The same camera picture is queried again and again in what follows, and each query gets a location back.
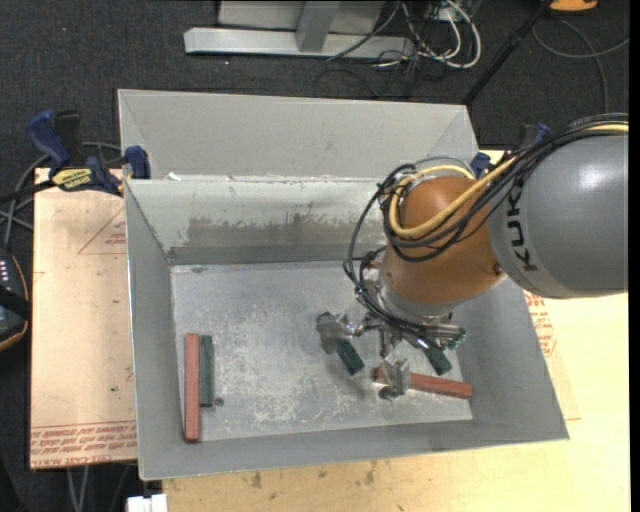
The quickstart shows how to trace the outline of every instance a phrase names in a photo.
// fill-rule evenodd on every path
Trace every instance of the yellow cable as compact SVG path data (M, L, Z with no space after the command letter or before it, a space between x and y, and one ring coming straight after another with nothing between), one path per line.
M614 132L623 132L629 133L629 125L624 124L603 124L602 126L590 126L589 128L585 128L584 131L594 131L594 130L610 130Z
M622 133L629 132L629 125L618 125L618 124L607 124L602 126L594 126L590 128L585 128L585 131L592 130L610 130L617 131ZM514 157L510 160L507 160L500 166L496 167L492 172L484 176L482 179L478 180L475 185L473 185L470 189L468 189L464 194L457 197L453 202L449 203L449 205L438 213L436 216L431 217L428 221L420 224L419 226L415 226L413 228L403 228L400 226L400 222L398 221L398 194L393 194L391 197L391 204L389 205L389 224L391 229L400 237L403 238L419 238L427 233L429 233L433 228L442 223L449 215L455 212L458 208L460 208L466 201L471 198L476 192L478 192L482 187L491 182L494 178L500 176L505 171L507 171L511 164L516 160L517 157ZM418 174L413 174L411 176L407 176L404 178L396 187L396 191L400 188L404 188L407 184L411 183L415 179L417 179L420 175L428 174L429 172L435 172L436 170L440 170L438 167L432 167L430 169L424 169L420 171Z
M418 178L421 178L422 176L426 176L427 174L431 174L433 172L438 172L438 171L455 171L459 174L466 176L469 179L472 179L472 180L476 179L476 177L473 175L473 173L469 169L465 169L464 167L461 167L459 165L447 165L447 164L435 165L433 167L427 167L426 169L421 169L413 173L411 176L407 176L407 178L413 178L414 180L416 180Z

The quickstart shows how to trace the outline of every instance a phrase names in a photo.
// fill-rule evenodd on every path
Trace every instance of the yellow clamp label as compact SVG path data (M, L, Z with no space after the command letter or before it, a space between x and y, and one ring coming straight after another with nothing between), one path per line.
M72 188L79 187L80 185L91 183L93 181L91 175L92 171L88 168L62 169L58 174L51 178L51 181L59 187L70 190Z

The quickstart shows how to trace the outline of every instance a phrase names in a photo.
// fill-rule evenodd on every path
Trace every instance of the blue clamp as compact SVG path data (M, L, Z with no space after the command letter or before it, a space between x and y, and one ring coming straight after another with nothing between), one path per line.
M490 163L491 157L489 155L487 155L486 153L478 153L475 157L473 157L473 160L471 160L469 167L471 167L471 170L473 171L475 177L479 178L489 168Z
M49 170L51 182L67 192L95 190L121 196L122 180L103 168L96 157L88 157L83 165L71 165L71 152L56 132L53 121L53 111L45 110L31 119L27 126L27 134L34 145L49 155L55 164ZM124 159L128 166L126 177L151 177L147 155L140 146L127 148Z
M553 135L551 129L540 122L535 124L524 124L521 131L521 140L518 144L521 148L533 146L539 144L543 140L550 138Z

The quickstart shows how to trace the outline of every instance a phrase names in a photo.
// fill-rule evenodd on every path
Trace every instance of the red bar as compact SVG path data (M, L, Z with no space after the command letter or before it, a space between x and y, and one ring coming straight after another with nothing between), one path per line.
M410 373L411 389L424 391L425 393L437 393L438 395L452 396L455 398L471 398L473 387L466 382L443 379L441 377L429 377L419 373ZM374 380L384 384L385 378L381 367L377 367L374 372Z
M184 337L184 438L200 441L200 336Z

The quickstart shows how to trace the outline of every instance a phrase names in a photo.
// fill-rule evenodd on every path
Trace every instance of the green bar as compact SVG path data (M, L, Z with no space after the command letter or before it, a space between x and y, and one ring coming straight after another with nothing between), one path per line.
M200 407L212 407L215 400L213 364L213 339L200 336Z
M353 348L353 345L346 338L338 338L337 340L338 348L336 352L338 352L338 356L347 367L347 371L349 375L353 376L358 373L360 370L364 368L364 361L360 358L356 349Z
M431 348L429 350L423 349L422 351L427 355L427 359L429 359L431 366L433 366L438 375L444 375L451 370L451 362L444 355L444 350Z

